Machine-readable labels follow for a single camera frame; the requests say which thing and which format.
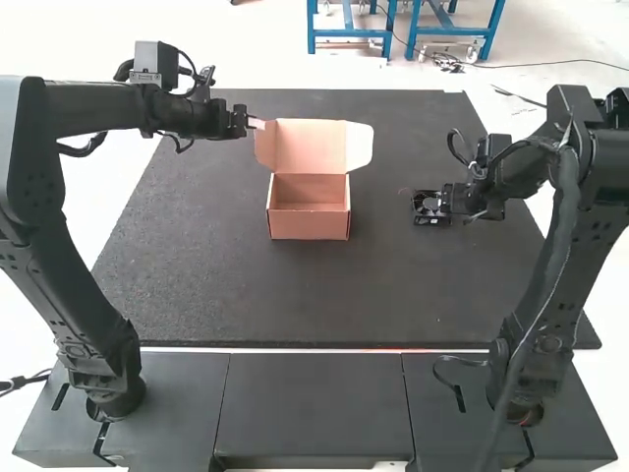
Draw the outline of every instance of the concrete floor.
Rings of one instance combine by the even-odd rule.
[[[461,0],[455,21],[481,24],[490,8],[488,0]],[[409,15],[400,14],[396,21],[396,32],[404,39]],[[136,39],[160,39],[188,52],[198,66],[216,64],[215,77],[224,88],[463,89],[490,132],[515,138],[532,132],[543,121],[543,111],[518,98],[498,95],[488,84],[536,100],[544,100],[554,84],[587,85],[594,96],[629,86],[629,73],[593,64],[468,67],[466,74],[444,74],[430,63],[407,62],[399,43],[385,67],[351,51],[308,56],[303,0],[241,0],[237,7],[227,0],[180,0],[176,7],[162,0],[4,0],[2,17],[0,74],[109,80],[118,64],[133,55]],[[429,16],[424,20],[430,22]],[[339,22],[340,17],[318,21]],[[384,22],[382,15],[361,18],[356,24],[378,21]],[[488,64],[591,58],[629,67],[628,27],[627,0],[508,0]],[[90,159],[63,159],[64,211],[88,266],[109,237],[156,145],[157,140],[142,140],[136,132],[112,133]],[[528,201],[543,231],[549,222],[550,195],[544,188]],[[625,316],[629,292],[623,282],[628,276],[625,235],[612,250],[586,306],[604,348],[577,353],[575,361],[620,456],[605,472],[629,470],[629,415],[624,407],[624,379],[617,378],[617,373],[626,372],[623,347],[629,332]],[[0,307],[0,378],[52,365],[55,348],[47,327],[4,275],[0,275]],[[35,470],[14,458],[11,449],[38,390],[38,386],[25,388],[0,401],[0,470]]]

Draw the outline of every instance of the box flap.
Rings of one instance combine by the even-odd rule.
[[[373,128],[336,120],[278,119],[256,130],[256,158],[276,173],[344,174],[372,160]]]

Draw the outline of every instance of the black cable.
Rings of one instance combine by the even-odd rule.
[[[389,16],[389,14],[387,13],[386,10],[384,10],[384,8],[380,5],[377,6],[377,8],[379,8],[380,10],[382,10],[382,12],[384,13],[384,15],[386,15],[386,18],[388,19],[389,22],[393,23],[391,17]],[[409,46],[409,43],[406,41],[403,41],[402,39],[400,39],[395,32],[391,32],[393,34],[393,37],[395,39],[397,39],[399,42],[401,42],[402,44],[404,44],[406,47]],[[419,52],[422,53],[422,51],[418,50],[417,48],[413,48],[415,50],[415,52]],[[622,66],[617,66],[615,64],[609,64],[608,62],[602,62],[602,61],[598,61],[596,59],[568,59],[565,61],[550,61],[550,62],[533,62],[533,63],[529,63],[529,64],[506,64],[503,66],[481,66],[479,64],[470,64],[469,62],[464,62],[461,59],[459,59],[456,56],[453,56],[451,54],[446,54],[446,53],[435,53],[433,55],[430,56],[431,59],[434,59],[434,57],[437,54],[441,54],[443,56],[450,56],[451,58],[455,59],[455,63],[459,66],[472,66],[472,67],[478,67],[479,69],[509,69],[509,68],[514,68],[514,67],[537,67],[537,66],[552,66],[555,64],[571,64],[571,63],[575,63],[575,62],[589,62],[592,64],[600,64],[602,66],[607,66],[607,67],[611,67],[614,69],[618,69],[620,71],[625,71],[625,72],[629,72],[629,68],[625,68]]]
[[[197,87],[199,86],[199,75],[197,74],[197,66],[195,66],[195,63],[193,62],[193,60],[184,51],[182,51],[181,49],[177,49],[177,52],[184,59],[186,59],[188,61],[188,63],[190,64],[190,67],[193,68],[192,78],[193,78],[194,84],[193,84],[193,87],[190,90],[188,90],[186,93],[181,93],[181,94],[172,93],[172,95],[174,95],[174,96],[181,96],[183,98],[189,98],[190,96],[193,95],[193,93],[195,93],[195,90],[197,90]]]
[[[508,157],[509,155],[511,155],[513,152],[515,152],[518,149],[521,148],[526,148],[528,146],[533,146],[535,148],[539,148],[539,149],[543,149],[546,150],[547,152],[552,152],[552,153],[557,153],[557,149],[556,147],[553,147],[550,143],[548,143],[545,140],[542,140],[540,138],[537,138],[535,136],[531,136],[529,138],[526,138],[524,140],[520,140],[520,141],[516,141],[515,143],[513,143],[512,145],[509,145],[508,147],[506,147],[505,149],[503,149],[501,152],[499,152],[490,162],[489,165],[487,166],[487,172],[486,172],[486,176],[493,176],[494,172],[495,172],[495,168],[498,166],[498,164],[504,160],[506,157]]]
[[[163,136],[164,138],[170,138],[171,140],[173,140],[173,142],[175,143],[175,152],[177,152],[178,154],[181,154],[182,152],[186,152],[195,143],[195,140],[191,139],[189,143],[187,143],[185,146],[182,147],[181,142],[179,141],[179,139],[177,139],[176,136],[171,135],[170,133],[164,133],[161,131],[156,131],[155,133],[157,133],[159,136]]]
[[[134,68],[134,59],[127,59],[123,62],[114,74],[114,81],[116,82],[126,82],[129,79],[129,73]]]
[[[494,406],[486,440],[472,469],[473,472],[486,472],[487,464],[491,461],[500,431],[506,422],[509,403],[517,387],[520,371],[525,366],[529,353],[533,349],[535,338],[533,334],[538,329],[538,322],[548,303],[550,303],[570,258],[571,235],[577,221],[578,205],[581,199],[578,184],[579,159],[571,147],[556,149],[555,152],[559,156],[558,185],[555,188],[557,193],[562,194],[562,198],[557,214],[558,223],[552,238],[552,252],[543,278],[543,286],[547,286],[548,289],[538,314],[509,360],[502,392]]]
[[[617,66],[615,64],[609,64],[608,62],[597,61],[596,59],[568,59],[565,61],[550,61],[550,62],[533,62],[530,64],[505,64],[503,66],[481,66],[479,64],[469,64],[479,69],[509,69],[513,67],[537,67],[537,66],[553,66],[555,64],[571,64],[574,62],[589,62],[592,64],[600,64],[602,66],[612,67],[621,71],[629,72],[628,68]]]
[[[465,146],[469,158],[465,157],[458,150],[456,150],[456,147],[454,146],[455,136],[458,136],[459,139],[463,142],[463,146]],[[461,162],[466,167],[469,167],[470,163],[474,160],[474,151],[470,147],[470,144],[467,142],[463,134],[457,128],[452,128],[450,131],[448,131],[445,141],[448,145],[448,150],[456,158],[456,160]]]
[[[493,87],[496,93],[500,93],[501,95],[504,95],[504,96],[517,96],[522,101],[531,103],[532,105],[538,106],[539,108],[546,108],[546,105],[544,105],[543,103],[539,103],[538,101],[531,100],[530,98],[527,98],[526,96],[518,95],[517,93],[513,93],[512,91],[505,90],[504,88],[495,86],[494,84],[490,84],[490,85]]]
[[[60,154],[66,154],[70,157],[87,157],[104,143],[105,138],[107,138],[107,132],[102,131],[96,136],[90,138],[87,144],[83,147],[72,147],[62,143],[57,143],[57,151]]]
[[[19,390],[25,385],[46,381],[48,377],[50,377],[50,372],[52,372],[52,369],[44,369],[43,371],[39,371],[29,378],[18,376],[13,377],[8,381],[0,382],[0,390],[2,390],[2,393],[0,393],[0,398],[8,395],[9,393],[13,393],[14,391]]]
[[[434,362],[432,363],[432,374],[434,375],[434,377],[438,381],[440,381],[442,384],[447,386],[457,396],[459,395],[459,392],[457,391],[456,387],[454,386],[454,383],[451,383],[449,380],[447,380],[436,369],[436,366],[438,365],[439,362],[449,362],[449,361],[458,362],[459,364],[461,364],[463,366],[466,366],[466,367],[484,367],[484,366],[487,365],[487,360],[476,361],[476,360],[472,360],[472,359],[465,359],[463,357],[451,356],[449,354],[446,354],[446,355],[443,355],[443,356],[439,356],[439,357],[437,357],[434,360]]]

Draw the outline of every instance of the blue metal frame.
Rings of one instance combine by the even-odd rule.
[[[397,13],[398,0],[389,0],[385,29],[355,29],[352,17],[351,0],[343,0],[344,29],[315,29],[315,15],[318,13],[317,0],[307,0],[308,15],[308,53],[315,54],[318,37],[381,37],[383,39],[382,57],[389,59],[393,41],[393,24]],[[370,0],[370,15],[377,9],[377,0]]]
[[[420,21],[420,9],[424,1],[426,1],[434,11],[434,14],[441,23],[441,27],[420,27],[418,25]],[[486,28],[460,28],[454,26],[448,14],[456,12],[458,0],[450,0],[447,12],[443,9],[443,5],[437,2],[438,0],[413,0],[411,29],[409,31],[408,46],[406,47],[404,57],[409,61],[413,60],[417,36],[419,34],[439,34],[445,36],[482,36],[485,39],[485,44],[481,48],[479,58],[486,60],[487,57],[489,57],[491,45],[493,44],[495,32],[498,29],[498,23],[500,22],[500,16],[502,15],[506,0],[495,0],[491,17],[489,18],[489,23]]]

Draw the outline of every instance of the open cardboard box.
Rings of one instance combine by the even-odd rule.
[[[266,201],[272,239],[347,240],[349,171],[372,160],[373,128],[278,119],[256,130],[256,158],[273,171]]]

